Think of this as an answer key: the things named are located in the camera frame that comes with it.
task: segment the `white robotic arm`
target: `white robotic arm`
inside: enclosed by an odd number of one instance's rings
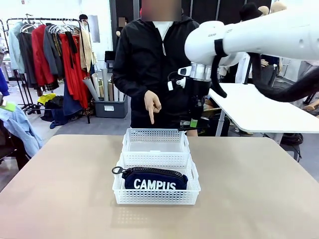
[[[319,68],[290,88],[278,90],[261,82],[260,61],[260,54],[319,60],[317,15],[313,9],[284,10],[237,24],[209,21],[194,30],[185,42],[185,54],[191,66],[179,69],[178,74],[185,77],[176,81],[190,95],[190,120],[184,123],[186,128],[200,127],[204,97],[210,87],[220,96],[227,97],[218,83],[217,68],[237,64],[244,52],[252,59],[253,83],[266,97],[292,102],[319,91]],[[168,87],[173,89],[172,82]]]

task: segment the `black jacket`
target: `black jacket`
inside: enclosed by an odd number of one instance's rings
[[[116,87],[132,97],[131,127],[179,126],[180,116],[187,113],[188,96],[182,89],[168,91],[167,77],[171,72],[190,65],[184,44],[187,36],[198,27],[197,22],[182,15],[181,21],[174,22],[169,28],[163,42],[153,22],[137,19],[123,28],[113,76]],[[154,114],[154,125],[151,125],[149,113],[145,109],[144,95],[147,90],[158,95],[162,106],[160,113]]]

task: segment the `gray plastic bin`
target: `gray plastic bin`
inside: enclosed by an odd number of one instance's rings
[[[128,97],[124,96],[123,102],[114,101],[94,101],[96,117],[101,118],[125,118],[128,114]]]

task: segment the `basket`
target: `basket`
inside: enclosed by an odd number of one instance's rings
[[[194,205],[201,190],[190,154],[123,152],[116,166],[175,170],[188,177],[186,190],[125,189],[121,174],[114,175],[113,191],[118,204]]]
[[[189,154],[188,139],[177,129],[128,128],[122,152],[179,152]]]

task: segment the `red jacket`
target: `red jacket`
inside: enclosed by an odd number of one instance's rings
[[[35,67],[35,78],[39,86],[51,84],[54,77],[50,72],[49,64],[44,56],[43,41],[46,25],[41,25],[32,31],[32,50]]]

